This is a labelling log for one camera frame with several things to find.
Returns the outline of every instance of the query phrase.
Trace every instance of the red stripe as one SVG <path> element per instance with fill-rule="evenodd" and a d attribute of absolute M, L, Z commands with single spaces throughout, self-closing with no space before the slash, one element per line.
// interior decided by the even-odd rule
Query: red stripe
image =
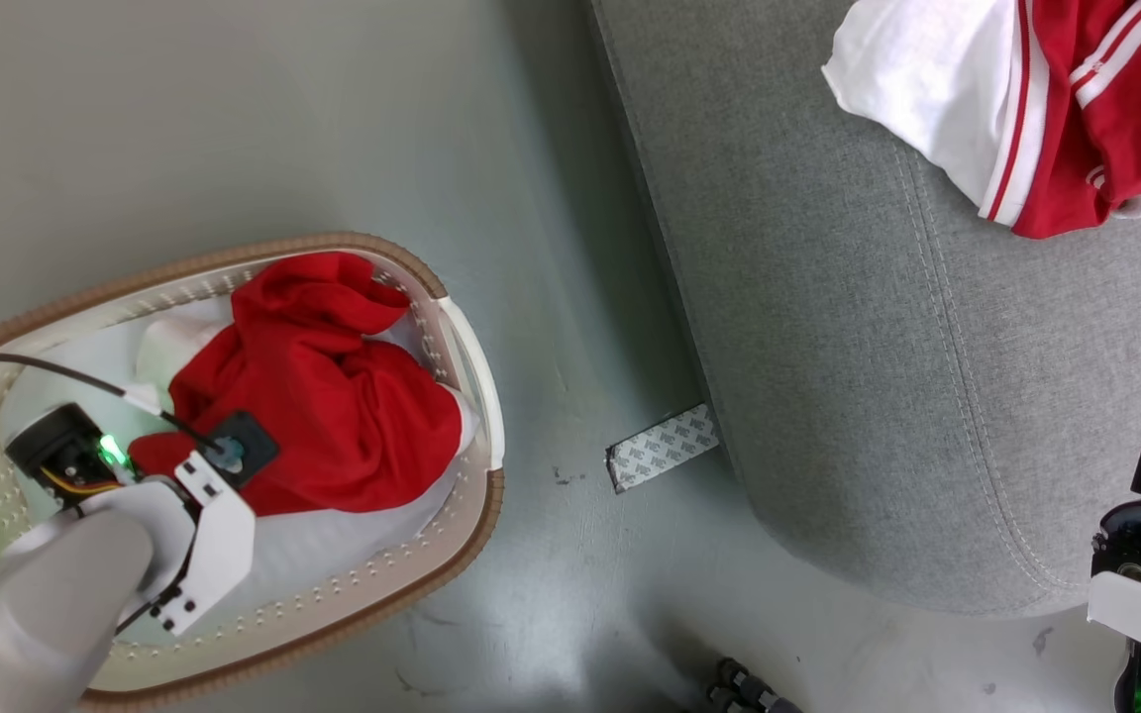
<path fill-rule="evenodd" d="M 1082 79 L 1078 79 L 1077 83 L 1073 86 L 1073 91 L 1082 89 L 1082 87 L 1085 87 L 1085 82 L 1091 81 L 1092 79 L 1094 79 L 1094 78 L 1097 78 L 1099 75 L 1100 75 L 1100 70 L 1091 70 L 1091 71 L 1086 72 L 1085 76 L 1083 76 Z"/>
<path fill-rule="evenodd" d="M 1019 0 L 1019 64 L 1022 67 L 1019 78 L 1019 107 L 1015 108 L 1015 128 L 1010 132 L 1010 152 L 1006 154 L 1006 168 L 1002 171 L 1002 181 L 997 185 L 997 194 L 993 206 L 988 209 L 988 219 L 997 220 L 997 209 L 1002 208 L 1002 198 L 1006 197 L 1006 186 L 1010 185 L 1010 172 L 1015 170 L 1015 154 L 1019 153 L 1019 139 L 1025 133 L 1025 112 L 1028 107 L 1028 64 L 1033 59 L 1033 49 L 1028 37 L 1028 0 Z"/>
<path fill-rule="evenodd" d="M 1140 22 L 1141 22 L 1141 10 L 1138 10 L 1138 15 L 1135 15 L 1133 19 L 1130 19 L 1130 22 L 1126 23 L 1126 26 L 1122 27 L 1122 34 L 1118 34 L 1117 38 L 1115 38 L 1115 41 L 1112 41 L 1112 44 L 1108 46 L 1107 52 L 1104 52 L 1103 56 L 1100 57 L 1098 64 L 1103 64 L 1108 59 L 1112 58 L 1112 55 L 1117 54 L 1117 50 L 1122 48 L 1124 38 L 1130 37 L 1130 33 L 1133 32 L 1133 27 L 1135 27 Z M 1098 70 L 1098 67 L 1086 72 L 1085 76 L 1078 79 L 1077 82 L 1073 84 L 1073 90 L 1075 91 L 1082 89 L 1082 87 L 1085 87 L 1085 82 L 1094 79 L 1094 76 L 1098 75 L 1098 73 L 1100 73 L 1100 70 Z"/>

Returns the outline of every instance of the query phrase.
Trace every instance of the red cloth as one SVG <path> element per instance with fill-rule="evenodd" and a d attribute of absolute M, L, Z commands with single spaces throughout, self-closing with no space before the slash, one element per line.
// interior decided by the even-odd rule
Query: red cloth
<path fill-rule="evenodd" d="M 1098 226 L 1141 195 L 1141 0 L 1018 0 L 1017 19 L 1020 91 L 988 217 L 1034 238 Z M 1020 162 L 1031 189 L 1001 212 Z"/>
<path fill-rule="evenodd" d="M 408 309 L 342 252 L 290 258 L 232 294 L 236 324 L 177 374 L 176 414 L 209 432 L 253 414 L 281 455 L 241 491 L 257 515 L 406 505 L 438 481 L 461 444 L 461 410 L 397 345 L 365 340 Z M 172 473 L 180 432 L 131 443 L 146 473 Z"/>

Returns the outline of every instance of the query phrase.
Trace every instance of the gray fabric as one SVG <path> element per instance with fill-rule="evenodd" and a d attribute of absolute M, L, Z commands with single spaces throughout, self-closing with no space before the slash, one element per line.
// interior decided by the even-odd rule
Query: gray fabric
<path fill-rule="evenodd" d="M 735 469 L 790 552 L 877 595 L 1082 603 L 1141 446 L 1141 221 L 980 221 L 836 107 L 848 5 L 594 1 Z"/>

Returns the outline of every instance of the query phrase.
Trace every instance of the gray sofa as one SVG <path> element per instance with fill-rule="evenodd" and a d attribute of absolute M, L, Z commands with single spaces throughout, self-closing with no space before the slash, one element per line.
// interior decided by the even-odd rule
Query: gray sofa
<path fill-rule="evenodd" d="M 1141 446 L 1141 221 L 1045 243 L 839 110 L 850 0 L 594 0 L 712 406 L 761 522 L 880 597 L 1081 605 Z"/>

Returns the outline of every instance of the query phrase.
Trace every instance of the gray floor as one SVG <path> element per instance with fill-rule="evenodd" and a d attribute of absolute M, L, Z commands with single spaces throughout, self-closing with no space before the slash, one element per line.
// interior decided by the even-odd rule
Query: gray floor
<path fill-rule="evenodd" d="M 0 1 L 0 319 L 362 229 L 443 276 L 507 410 L 507 505 L 467 574 L 176 711 L 662 712 L 717 653 L 810 713 L 1104 710 L 1122 641 L 1081 613 L 871 600 L 774 545 L 719 455 L 612 493 L 606 446 L 701 399 L 614 128 L 572 0 Z"/>

